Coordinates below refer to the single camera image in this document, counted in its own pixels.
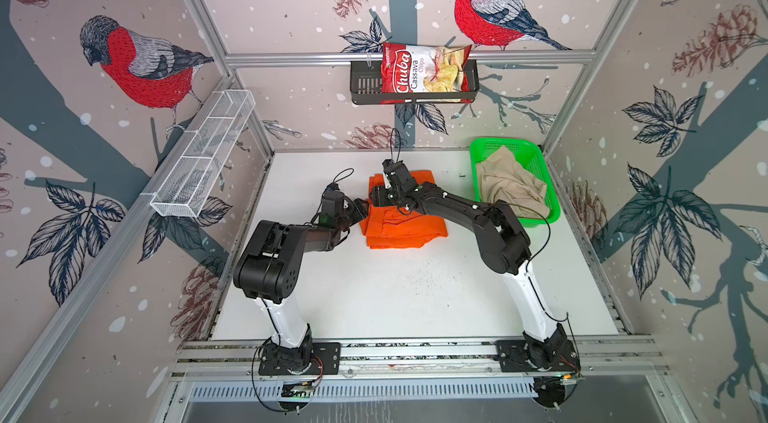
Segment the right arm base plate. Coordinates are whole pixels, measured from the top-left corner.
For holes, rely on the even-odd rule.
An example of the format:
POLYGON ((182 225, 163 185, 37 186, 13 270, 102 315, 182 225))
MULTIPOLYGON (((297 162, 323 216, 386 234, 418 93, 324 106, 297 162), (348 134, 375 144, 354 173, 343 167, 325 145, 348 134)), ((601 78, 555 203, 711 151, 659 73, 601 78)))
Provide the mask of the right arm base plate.
POLYGON ((581 370, 579 356, 568 339, 562 341, 559 348, 552 343, 524 339, 499 340, 495 347, 495 360, 503 373, 575 373, 581 370))

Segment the beige shorts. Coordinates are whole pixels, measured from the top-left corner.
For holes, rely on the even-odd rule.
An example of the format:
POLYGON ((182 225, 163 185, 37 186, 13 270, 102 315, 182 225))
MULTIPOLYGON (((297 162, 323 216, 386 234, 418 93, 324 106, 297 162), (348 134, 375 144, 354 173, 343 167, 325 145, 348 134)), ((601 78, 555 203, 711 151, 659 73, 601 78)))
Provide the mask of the beige shorts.
POLYGON ((481 200, 511 205, 519 218, 542 220, 549 216, 548 185, 525 169, 507 147, 501 146, 476 165, 481 200))

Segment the orange shorts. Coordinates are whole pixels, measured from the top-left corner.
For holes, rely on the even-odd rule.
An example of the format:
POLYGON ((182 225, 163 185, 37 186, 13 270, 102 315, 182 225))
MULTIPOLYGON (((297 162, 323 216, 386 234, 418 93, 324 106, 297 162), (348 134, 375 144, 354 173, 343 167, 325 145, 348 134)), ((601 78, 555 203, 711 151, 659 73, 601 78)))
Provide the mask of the orange shorts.
POLYGON ((421 248, 436 238, 448 236, 443 218, 389 206, 374 206, 373 192, 385 183, 381 173, 369 178, 368 216, 360 223, 370 249, 421 248))

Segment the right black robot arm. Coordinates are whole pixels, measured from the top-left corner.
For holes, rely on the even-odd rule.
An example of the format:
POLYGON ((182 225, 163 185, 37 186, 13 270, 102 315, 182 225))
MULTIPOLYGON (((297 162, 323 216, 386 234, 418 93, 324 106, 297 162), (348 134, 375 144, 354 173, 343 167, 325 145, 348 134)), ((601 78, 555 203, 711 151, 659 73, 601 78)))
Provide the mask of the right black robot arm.
POLYGON ((419 183, 407 166, 388 158, 382 162, 384 188, 372 193, 376 206, 394 206, 426 216, 436 216, 471 231, 481 260, 503 276, 522 322, 525 357, 512 360, 537 370, 580 372, 576 344, 563 324, 552 315, 532 268, 536 256, 530 237, 505 202, 483 203, 444 191, 431 182, 419 183))

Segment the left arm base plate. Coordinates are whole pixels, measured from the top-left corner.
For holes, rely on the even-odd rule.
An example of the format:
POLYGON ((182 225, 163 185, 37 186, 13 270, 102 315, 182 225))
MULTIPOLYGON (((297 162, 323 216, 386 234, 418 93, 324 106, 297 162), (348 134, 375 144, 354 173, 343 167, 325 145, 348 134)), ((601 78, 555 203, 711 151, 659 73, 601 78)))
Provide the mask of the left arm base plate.
POLYGON ((336 375, 339 371, 339 343, 304 342, 286 348, 268 340, 259 349, 256 362, 259 376, 336 375))

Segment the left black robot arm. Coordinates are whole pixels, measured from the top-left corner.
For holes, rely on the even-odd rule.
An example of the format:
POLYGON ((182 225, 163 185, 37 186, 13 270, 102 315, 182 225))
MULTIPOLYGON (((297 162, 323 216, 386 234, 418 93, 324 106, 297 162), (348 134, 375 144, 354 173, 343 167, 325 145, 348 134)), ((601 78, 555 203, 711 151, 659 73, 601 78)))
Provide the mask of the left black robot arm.
POLYGON ((292 297, 303 256, 330 252, 368 217, 369 203, 352 199, 339 185, 326 186, 311 219, 303 224, 260 221, 233 270, 232 280, 268 318, 272 333, 261 346, 259 373, 302 374, 320 369, 310 324, 292 297))

